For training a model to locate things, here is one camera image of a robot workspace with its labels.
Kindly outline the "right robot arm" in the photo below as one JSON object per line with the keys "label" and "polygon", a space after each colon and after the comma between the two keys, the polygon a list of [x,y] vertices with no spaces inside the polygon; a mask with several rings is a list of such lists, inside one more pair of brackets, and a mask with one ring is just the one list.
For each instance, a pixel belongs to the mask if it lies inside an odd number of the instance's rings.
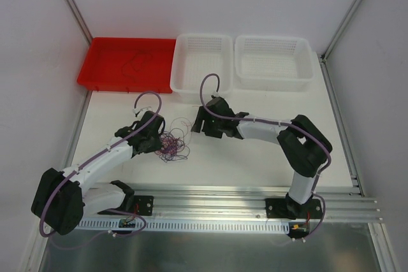
{"label": "right robot arm", "polygon": [[279,145],[294,171],[283,203],[272,206],[272,212],[281,218],[304,218],[320,172],[331,163],[332,144],[305,115],[278,121],[247,112],[234,113],[224,98],[212,96],[206,105],[199,107],[191,130],[213,138],[225,135]]}

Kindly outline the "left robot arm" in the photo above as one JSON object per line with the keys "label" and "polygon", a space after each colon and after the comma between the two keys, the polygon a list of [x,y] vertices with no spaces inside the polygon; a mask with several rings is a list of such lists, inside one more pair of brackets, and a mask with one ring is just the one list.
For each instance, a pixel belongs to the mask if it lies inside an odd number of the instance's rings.
{"label": "left robot arm", "polygon": [[56,233],[65,235],[83,217],[113,209],[127,214],[136,210],[134,190],[120,180],[96,183],[108,172],[140,154],[157,152],[165,119],[153,111],[130,126],[120,128],[110,141],[91,157],[62,171],[46,170],[36,190],[31,212]]}

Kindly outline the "white middle mesh basket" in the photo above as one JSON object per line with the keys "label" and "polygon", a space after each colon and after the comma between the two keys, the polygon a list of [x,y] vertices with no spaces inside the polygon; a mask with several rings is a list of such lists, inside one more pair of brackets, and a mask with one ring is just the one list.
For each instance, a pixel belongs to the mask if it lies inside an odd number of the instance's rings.
{"label": "white middle mesh basket", "polygon": [[200,103],[204,77],[215,73],[203,87],[204,97],[214,91],[227,96],[233,90],[233,39],[221,34],[181,34],[177,37],[171,67],[170,88],[183,102]]}

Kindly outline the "white mesh basket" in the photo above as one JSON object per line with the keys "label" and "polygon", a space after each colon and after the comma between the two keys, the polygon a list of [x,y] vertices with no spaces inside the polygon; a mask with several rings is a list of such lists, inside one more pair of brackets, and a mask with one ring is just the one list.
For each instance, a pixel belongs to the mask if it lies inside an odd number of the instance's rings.
{"label": "white mesh basket", "polygon": [[312,50],[303,38],[241,35],[234,53],[243,89],[301,92],[315,77]]}
{"label": "white mesh basket", "polygon": [[221,34],[181,34],[177,37],[171,67],[170,88],[183,102],[200,103],[204,77],[215,73],[203,87],[204,97],[214,91],[227,96],[233,90],[233,39]]}

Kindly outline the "red plastic tray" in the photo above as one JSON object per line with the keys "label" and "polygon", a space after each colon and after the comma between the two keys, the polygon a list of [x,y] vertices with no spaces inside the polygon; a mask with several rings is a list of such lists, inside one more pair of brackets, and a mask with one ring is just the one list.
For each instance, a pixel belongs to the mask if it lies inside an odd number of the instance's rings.
{"label": "red plastic tray", "polygon": [[77,83],[91,91],[171,94],[175,43],[163,38],[94,38]]}

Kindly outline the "white right mesh basket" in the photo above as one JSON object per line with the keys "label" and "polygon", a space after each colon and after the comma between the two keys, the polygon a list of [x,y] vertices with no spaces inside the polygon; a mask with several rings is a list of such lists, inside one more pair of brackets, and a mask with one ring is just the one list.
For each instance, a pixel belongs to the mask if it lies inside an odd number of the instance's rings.
{"label": "white right mesh basket", "polygon": [[234,53],[243,89],[301,92],[315,77],[312,50],[303,38],[241,35]]}

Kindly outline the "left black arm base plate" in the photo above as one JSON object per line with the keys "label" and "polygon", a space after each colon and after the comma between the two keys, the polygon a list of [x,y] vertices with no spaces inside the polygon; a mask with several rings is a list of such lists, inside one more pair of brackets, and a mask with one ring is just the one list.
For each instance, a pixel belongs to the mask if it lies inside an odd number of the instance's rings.
{"label": "left black arm base plate", "polygon": [[154,196],[133,196],[131,212],[140,216],[152,216],[154,208]]}

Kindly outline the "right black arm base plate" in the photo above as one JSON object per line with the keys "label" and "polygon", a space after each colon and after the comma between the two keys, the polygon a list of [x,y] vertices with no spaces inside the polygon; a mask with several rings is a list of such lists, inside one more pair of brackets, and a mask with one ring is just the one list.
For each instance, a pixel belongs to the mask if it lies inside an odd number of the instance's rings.
{"label": "right black arm base plate", "polygon": [[310,198],[305,204],[283,197],[265,199],[265,211],[267,218],[296,219],[320,219],[323,216],[323,208],[318,199]]}

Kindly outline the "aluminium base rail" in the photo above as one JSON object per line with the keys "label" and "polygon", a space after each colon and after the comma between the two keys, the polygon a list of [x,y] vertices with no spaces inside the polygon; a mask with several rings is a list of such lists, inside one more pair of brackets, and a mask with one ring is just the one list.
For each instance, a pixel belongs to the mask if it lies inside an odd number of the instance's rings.
{"label": "aluminium base rail", "polygon": [[[137,195],[154,197],[154,218],[204,220],[266,219],[265,199],[284,197],[287,187],[188,186],[131,183]],[[319,187],[326,222],[383,223],[377,199],[357,187]]]}

